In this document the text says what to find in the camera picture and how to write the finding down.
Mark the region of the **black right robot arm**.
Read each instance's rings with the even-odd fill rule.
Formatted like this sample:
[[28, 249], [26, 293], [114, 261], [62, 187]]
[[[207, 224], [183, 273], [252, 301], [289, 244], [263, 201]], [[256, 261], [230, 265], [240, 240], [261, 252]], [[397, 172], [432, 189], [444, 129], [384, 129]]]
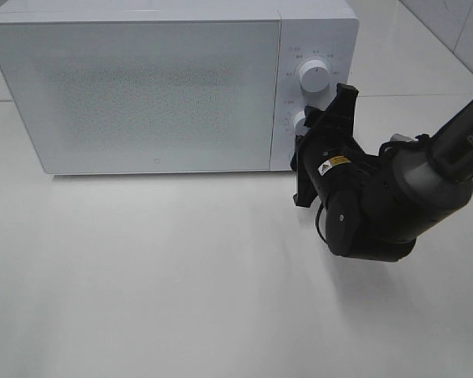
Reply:
[[338, 84], [326, 109], [305, 107], [307, 131], [290, 163], [293, 201], [307, 208], [319, 200], [315, 227], [332, 254], [395, 262], [471, 200], [473, 99], [434, 135], [397, 134], [372, 155], [353, 135], [357, 97]]

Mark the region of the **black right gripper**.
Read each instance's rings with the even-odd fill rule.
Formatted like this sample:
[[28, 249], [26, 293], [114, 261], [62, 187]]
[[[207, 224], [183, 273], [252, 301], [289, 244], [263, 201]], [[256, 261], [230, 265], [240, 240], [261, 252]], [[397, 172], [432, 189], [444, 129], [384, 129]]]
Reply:
[[339, 83], [332, 102], [321, 110], [305, 106], [305, 135], [295, 140], [296, 206], [308, 208], [343, 190], [360, 191], [378, 170], [378, 157], [366, 154], [353, 137], [358, 91]]

